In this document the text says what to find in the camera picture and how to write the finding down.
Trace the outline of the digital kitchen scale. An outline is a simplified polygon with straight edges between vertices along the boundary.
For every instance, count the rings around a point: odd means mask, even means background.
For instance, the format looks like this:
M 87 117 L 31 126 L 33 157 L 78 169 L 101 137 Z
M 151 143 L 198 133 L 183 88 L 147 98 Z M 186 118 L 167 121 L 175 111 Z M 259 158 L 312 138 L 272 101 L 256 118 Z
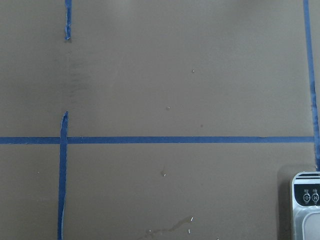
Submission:
M 291 180 L 291 239 L 320 238 L 320 173 L 299 172 Z

